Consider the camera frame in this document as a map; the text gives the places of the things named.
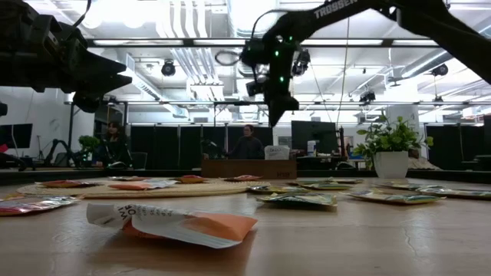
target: table surface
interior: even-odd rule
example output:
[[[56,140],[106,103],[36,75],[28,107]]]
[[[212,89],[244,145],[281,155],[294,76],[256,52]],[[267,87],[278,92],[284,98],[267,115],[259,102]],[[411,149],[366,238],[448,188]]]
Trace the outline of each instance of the table surface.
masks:
[[[356,189],[376,183],[366,179]],[[491,186],[411,179],[466,189]],[[16,186],[0,188],[0,196]],[[211,249],[126,236],[90,225],[88,202],[255,213],[244,242]],[[489,275],[491,202],[363,202],[338,194],[336,212],[278,209],[255,195],[84,200],[37,215],[0,218],[0,274],[15,275]]]

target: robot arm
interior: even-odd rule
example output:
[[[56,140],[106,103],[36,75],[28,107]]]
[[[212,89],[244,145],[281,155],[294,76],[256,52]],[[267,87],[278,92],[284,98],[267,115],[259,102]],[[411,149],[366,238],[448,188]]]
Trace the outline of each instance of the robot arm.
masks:
[[[288,86],[293,54],[301,50],[300,42],[369,8],[408,31],[433,39],[491,84],[491,41],[454,18],[441,0],[331,0],[311,10],[286,12],[262,39],[252,38],[242,49],[244,64],[252,68],[269,64],[266,81],[255,91],[265,95],[272,127],[286,110],[298,110],[298,101],[291,97]]]
[[[0,86],[61,88],[93,113],[103,96],[131,83],[126,66],[87,51],[74,26],[40,15],[21,0],[0,0]]]

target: white flower pot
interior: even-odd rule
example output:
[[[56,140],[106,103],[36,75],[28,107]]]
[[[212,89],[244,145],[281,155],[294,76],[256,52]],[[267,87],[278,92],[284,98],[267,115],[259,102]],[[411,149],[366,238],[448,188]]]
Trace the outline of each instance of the white flower pot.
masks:
[[[374,157],[375,171],[382,179],[403,179],[408,167],[407,152],[381,152]]]

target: round woven mat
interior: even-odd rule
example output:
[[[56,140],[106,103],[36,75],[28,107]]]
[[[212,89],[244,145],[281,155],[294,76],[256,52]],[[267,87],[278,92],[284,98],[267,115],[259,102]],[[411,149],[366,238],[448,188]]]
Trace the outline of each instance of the round woven mat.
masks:
[[[123,199],[123,198],[160,198],[178,196],[220,196],[239,192],[245,192],[248,186],[269,186],[268,182],[224,182],[211,179],[201,184],[176,184],[163,189],[151,189],[147,191],[129,191],[114,189],[106,185],[110,181],[104,181],[105,185],[87,188],[47,188],[34,184],[17,189],[17,192],[25,195],[50,195],[50,196],[78,196],[84,195],[86,199]]]

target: computer monitor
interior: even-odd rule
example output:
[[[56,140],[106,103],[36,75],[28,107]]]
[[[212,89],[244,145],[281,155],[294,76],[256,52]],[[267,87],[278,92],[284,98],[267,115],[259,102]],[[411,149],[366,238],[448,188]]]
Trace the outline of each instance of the computer monitor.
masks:
[[[18,149],[28,149],[31,147],[32,123],[0,126],[0,135],[2,135],[1,140],[7,144],[9,149],[14,149],[15,144]]]
[[[307,142],[317,140],[319,153],[338,151],[336,124],[326,122],[292,121],[292,148],[307,151]]]

